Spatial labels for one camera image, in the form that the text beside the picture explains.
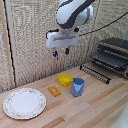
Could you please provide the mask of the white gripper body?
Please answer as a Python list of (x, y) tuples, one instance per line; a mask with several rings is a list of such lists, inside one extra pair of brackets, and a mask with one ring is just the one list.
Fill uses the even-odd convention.
[(79, 34), (62, 35), (60, 32), (46, 34), (46, 46), (49, 48), (74, 45), (79, 41)]

